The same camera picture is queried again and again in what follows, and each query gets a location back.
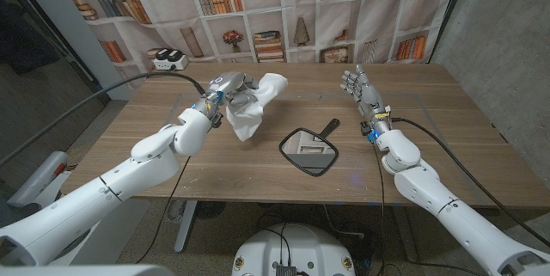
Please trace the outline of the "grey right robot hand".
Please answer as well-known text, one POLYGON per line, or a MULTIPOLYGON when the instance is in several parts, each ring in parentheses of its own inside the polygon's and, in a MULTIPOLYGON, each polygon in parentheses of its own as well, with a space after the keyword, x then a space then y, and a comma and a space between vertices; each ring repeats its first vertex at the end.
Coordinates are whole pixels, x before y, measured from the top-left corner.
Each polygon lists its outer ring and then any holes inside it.
POLYGON ((360 64, 355 66, 355 71, 344 71, 340 87, 352 96, 359 113, 372 130, 379 134, 388 132, 390 130, 389 113, 382 96, 370 82, 360 64))

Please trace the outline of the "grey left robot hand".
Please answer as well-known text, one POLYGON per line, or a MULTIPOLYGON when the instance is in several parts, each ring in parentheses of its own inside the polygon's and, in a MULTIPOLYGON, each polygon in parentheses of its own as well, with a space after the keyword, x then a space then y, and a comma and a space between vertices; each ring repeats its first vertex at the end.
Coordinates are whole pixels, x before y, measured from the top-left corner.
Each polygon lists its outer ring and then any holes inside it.
POLYGON ((258 87, 254 78, 248 74, 229 71, 210 81, 206 89, 206 97, 215 104, 228 103, 240 107, 258 100, 253 93, 258 87))

